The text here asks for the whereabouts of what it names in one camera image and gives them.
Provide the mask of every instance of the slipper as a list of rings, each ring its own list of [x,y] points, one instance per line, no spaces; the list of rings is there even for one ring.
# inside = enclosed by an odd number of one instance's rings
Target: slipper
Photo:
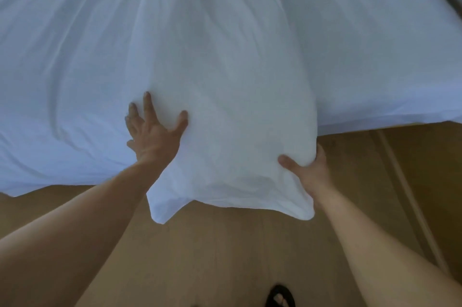
[[[289,305],[289,307],[295,307],[295,300],[293,299],[293,296],[291,292],[289,291],[289,289],[279,284],[275,285],[269,292],[268,298],[266,299],[265,307],[281,307],[280,304],[278,304],[274,300],[274,297],[277,294],[282,295],[282,297],[287,301],[287,304]]]

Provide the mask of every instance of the person's right arm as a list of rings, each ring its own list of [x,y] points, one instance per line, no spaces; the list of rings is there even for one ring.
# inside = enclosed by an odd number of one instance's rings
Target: person's right arm
[[[320,145],[316,160],[302,167],[278,159],[326,212],[369,307],[462,306],[462,287],[369,219],[334,186]]]

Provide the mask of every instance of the skin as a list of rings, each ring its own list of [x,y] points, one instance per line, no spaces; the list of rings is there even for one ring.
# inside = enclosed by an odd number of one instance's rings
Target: skin
[[[139,202],[173,160],[188,126],[183,111],[168,130],[151,96],[142,119],[134,104],[126,118],[137,162],[113,179],[39,217],[0,240],[0,306],[74,305],[120,240]],[[462,288],[385,233],[334,186],[318,147],[307,167],[280,156],[327,213],[370,307],[461,306]],[[275,300],[285,307],[281,296]]]

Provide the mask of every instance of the mattress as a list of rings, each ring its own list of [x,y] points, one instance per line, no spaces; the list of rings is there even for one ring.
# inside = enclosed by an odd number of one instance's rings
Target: mattress
[[[445,0],[282,0],[319,134],[462,122],[462,21]]]
[[[215,24],[214,4],[203,1],[206,21]],[[19,165],[3,167],[2,189],[20,195],[49,184],[101,182],[133,162],[131,151],[120,145],[128,137],[120,116],[134,98],[124,84],[129,53],[136,52],[134,30],[189,17],[180,0],[145,2],[153,9],[164,7],[166,16],[153,22],[141,12],[142,0],[0,0],[0,151],[2,166]],[[266,24],[264,17],[261,24],[252,17],[258,1],[237,4],[245,6],[256,29]],[[445,0],[275,4],[297,43],[290,48],[303,58],[315,92],[319,134],[462,122],[462,26]],[[188,36],[201,41],[202,25],[191,24]],[[151,34],[154,39],[165,35]],[[255,41],[253,35],[248,33],[246,41]],[[140,59],[140,67],[164,55],[162,43],[157,45]],[[220,65],[228,63],[221,60]],[[45,78],[42,72],[48,73]],[[165,102],[157,104],[168,110]],[[63,128],[70,125],[72,131]],[[88,129],[104,138],[96,143],[84,132]],[[33,152],[21,142],[22,131],[35,133],[39,143]],[[34,181],[25,182],[25,175]]]

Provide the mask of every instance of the finger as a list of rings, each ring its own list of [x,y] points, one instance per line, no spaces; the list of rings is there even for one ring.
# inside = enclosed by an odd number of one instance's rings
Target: finger
[[[145,119],[149,123],[158,124],[159,120],[157,119],[156,110],[154,110],[153,100],[149,92],[145,92],[143,95],[143,109],[145,114]]]
[[[130,103],[128,106],[128,119],[137,131],[141,129],[144,120],[138,114],[138,108],[135,103]]]
[[[129,141],[127,142],[127,147],[129,147],[131,150],[134,151],[134,149],[133,149],[134,143],[135,143],[135,142],[133,141],[133,139],[129,140]]]
[[[127,125],[127,129],[128,129],[128,132],[130,133],[130,136],[134,138],[136,135],[136,129],[133,126],[132,122],[130,121],[130,117],[128,116],[125,116],[125,125]]]
[[[319,143],[316,144],[316,159],[315,160],[326,162],[326,152],[324,151],[324,148],[322,147],[322,145],[320,145]]]
[[[175,127],[172,129],[172,133],[179,135],[181,137],[188,127],[188,112],[183,110],[176,119]]]
[[[299,164],[297,164],[292,158],[288,157],[287,155],[279,155],[278,162],[283,168],[289,170],[296,176],[299,175],[302,169],[302,167]]]

